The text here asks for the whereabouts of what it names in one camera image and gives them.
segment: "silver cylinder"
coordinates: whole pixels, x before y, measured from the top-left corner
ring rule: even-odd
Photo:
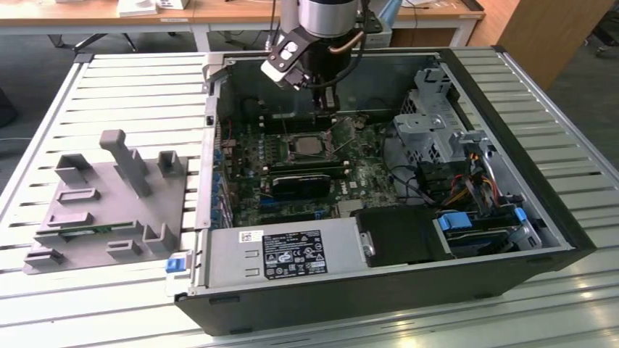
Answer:
[[[283,0],[282,6],[282,31],[285,35],[299,26],[299,4],[298,0]]]
[[[335,38],[349,33],[358,20],[360,0],[344,4],[299,1],[299,23],[319,38]]]

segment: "green circuit board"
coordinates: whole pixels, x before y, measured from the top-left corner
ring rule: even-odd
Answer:
[[[361,207],[398,204],[380,154],[386,124],[366,125],[366,120],[364,115],[338,117],[323,132],[266,135],[251,125],[233,132],[238,140],[225,149],[225,154],[235,226],[340,218],[338,207],[346,201],[354,201]],[[313,139],[321,140],[321,148]],[[301,142],[306,146],[303,154],[293,152],[289,146]],[[263,167],[326,160],[348,163],[346,178],[331,180],[329,195],[286,204],[274,202],[266,193],[270,175],[263,173]]]

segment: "wooden cabinet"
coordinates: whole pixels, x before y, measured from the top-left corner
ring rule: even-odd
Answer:
[[[470,46],[502,45],[542,88],[552,87],[614,0],[478,0],[486,18]]]

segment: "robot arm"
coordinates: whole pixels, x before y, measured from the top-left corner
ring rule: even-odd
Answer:
[[[283,29],[289,32],[262,71],[281,87],[311,89],[318,112],[334,113],[340,110],[337,84],[358,66],[366,36],[382,31],[381,22],[369,9],[370,0],[299,0],[298,8],[297,2],[291,4],[297,0],[283,1],[290,1],[283,4],[282,14]],[[360,42],[360,54],[352,59]]]

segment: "sticker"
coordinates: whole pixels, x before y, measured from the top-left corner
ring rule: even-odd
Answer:
[[[189,22],[189,18],[162,18],[162,22]]]
[[[327,273],[321,230],[263,236],[262,249],[270,280]]]
[[[239,243],[249,243],[250,241],[262,241],[263,230],[242,231],[239,232]]]

